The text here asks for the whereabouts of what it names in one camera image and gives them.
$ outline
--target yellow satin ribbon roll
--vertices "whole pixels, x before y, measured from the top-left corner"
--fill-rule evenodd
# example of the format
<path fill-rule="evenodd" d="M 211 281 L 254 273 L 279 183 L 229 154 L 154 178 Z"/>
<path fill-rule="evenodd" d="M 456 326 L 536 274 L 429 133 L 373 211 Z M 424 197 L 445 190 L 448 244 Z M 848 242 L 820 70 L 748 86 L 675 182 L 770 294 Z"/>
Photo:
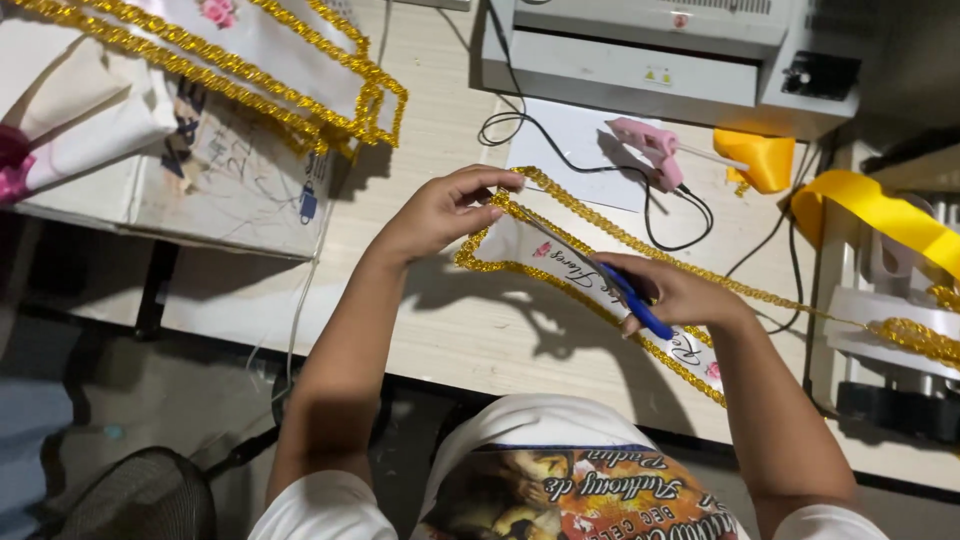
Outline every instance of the yellow satin ribbon roll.
<path fill-rule="evenodd" d="M 884 195 L 876 181 L 851 171 L 823 173 L 790 204 L 801 233 L 817 248 L 823 242 L 824 197 L 960 279 L 960 234 L 910 203 Z"/>
<path fill-rule="evenodd" d="M 727 181 L 749 184 L 764 195 L 790 187 L 796 142 L 793 138 L 713 130 L 713 149 L 717 154 L 750 165 L 746 172 L 727 167 Z"/>

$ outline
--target person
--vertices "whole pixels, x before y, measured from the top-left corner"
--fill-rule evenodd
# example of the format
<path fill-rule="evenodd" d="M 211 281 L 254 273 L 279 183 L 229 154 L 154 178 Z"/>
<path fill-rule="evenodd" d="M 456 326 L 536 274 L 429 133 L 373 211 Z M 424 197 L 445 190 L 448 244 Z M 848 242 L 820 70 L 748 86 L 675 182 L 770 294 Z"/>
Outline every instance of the person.
<path fill-rule="evenodd" d="M 251 539 L 393 539 L 367 459 L 411 264 L 480 231 L 514 172 L 472 165 L 424 184 L 360 258 L 294 386 Z M 736 295 L 668 263 L 595 254 L 655 287 L 653 313 L 713 338 L 733 447 L 762 538 L 884 538 L 824 419 Z M 628 317 L 627 332 L 639 324 Z M 712 539 L 742 528 L 678 462 L 613 409 L 557 395 L 501 398 L 437 451 L 414 538 Z"/>

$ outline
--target blue scissors handle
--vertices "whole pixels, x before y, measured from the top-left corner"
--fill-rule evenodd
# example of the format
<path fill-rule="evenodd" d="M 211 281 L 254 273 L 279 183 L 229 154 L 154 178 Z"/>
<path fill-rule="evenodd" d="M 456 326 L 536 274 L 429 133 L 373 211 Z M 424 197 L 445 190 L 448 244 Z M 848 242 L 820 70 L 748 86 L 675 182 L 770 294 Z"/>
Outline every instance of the blue scissors handle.
<path fill-rule="evenodd" d="M 647 303 L 640 300 L 630 283 L 606 262 L 601 262 L 600 266 L 607 271 L 607 275 L 610 276 L 613 284 L 623 292 L 623 301 L 627 304 L 627 309 L 634 314 L 636 319 L 640 321 L 640 324 L 650 329 L 650 331 L 660 339 L 671 339 L 673 337 L 673 329 L 663 324 L 660 319 L 650 312 Z"/>

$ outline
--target desk surface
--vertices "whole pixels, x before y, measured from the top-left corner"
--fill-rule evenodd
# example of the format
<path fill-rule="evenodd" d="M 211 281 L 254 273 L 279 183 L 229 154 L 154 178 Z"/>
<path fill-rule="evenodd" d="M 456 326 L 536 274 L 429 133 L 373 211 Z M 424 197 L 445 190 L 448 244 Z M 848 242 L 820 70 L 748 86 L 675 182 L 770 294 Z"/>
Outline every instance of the desk surface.
<path fill-rule="evenodd" d="M 354 5 L 368 34 L 381 28 L 382 2 L 356 0 Z M 384 67 L 410 90 L 401 147 L 392 153 L 381 147 L 364 149 L 341 190 L 301 315 L 297 354 L 309 351 L 363 250 L 421 184 L 477 161 L 505 162 L 505 147 L 487 149 L 476 140 L 477 129 L 493 112 L 497 98 L 468 87 L 465 39 L 471 36 L 474 17 L 475 13 L 394 6 Z M 378 36 L 372 39 L 376 50 Z M 664 125 L 685 144 L 712 146 L 709 129 Z M 796 162 L 803 153 L 799 147 Z M 687 185 L 710 204 L 717 219 L 706 241 L 676 255 L 725 272 L 770 232 L 779 215 L 775 200 L 755 192 L 739 199 L 733 186 L 724 183 L 722 166 L 690 155 L 678 156 L 678 161 Z M 594 249 L 626 249 L 542 192 L 526 190 L 519 200 Z M 703 217 L 693 207 L 667 195 L 657 200 L 663 210 L 655 210 L 652 220 L 659 241 L 680 243 L 703 228 Z M 591 207 L 647 239 L 641 214 Z M 781 228 L 735 276 L 794 298 L 786 234 L 787 228 Z M 798 248 L 809 301 L 815 253 L 803 241 Z M 162 325 L 286 351 L 307 272 L 308 265 L 285 260 L 184 249 Z M 791 316 L 769 305 L 758 304 L 756 309 L 777 321 Z M 795 331 L 773 336 L 798 380 L 804 373 L 806 328 L 804 315 Z M 616 329 L 564 294 L 519 275 L 454 269 L 445 258 L 426 260 L 412 269 L 387 369 L 495 395 L 585 396 L 613 406 L 642 426 L 731 442 L 723 408 L 638 346 L 621 340 Z M 829 424 L 855 470 L 960 490 L 960 462 L 952 454 L 890 442 L 868 446 L 846 437 L 834 422 Z"/>

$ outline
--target white t-shirt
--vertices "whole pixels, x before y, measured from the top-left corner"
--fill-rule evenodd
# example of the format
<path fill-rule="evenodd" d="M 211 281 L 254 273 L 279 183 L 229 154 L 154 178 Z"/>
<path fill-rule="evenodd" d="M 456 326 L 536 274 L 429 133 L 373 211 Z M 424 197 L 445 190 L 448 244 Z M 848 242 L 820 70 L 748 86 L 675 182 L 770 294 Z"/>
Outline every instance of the white t-shirt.
<path fill-rule="evenodd" d="M 727 508 L 613 409 L 544 394 L 502 398 L 443 442 L 412 538 L 747 538 Z M 344 471 L 299 479 L 251 540 L 396 540 L 370 487 Z M 886 538 L 829 504 L 790 514 L 775 539 Z"/>

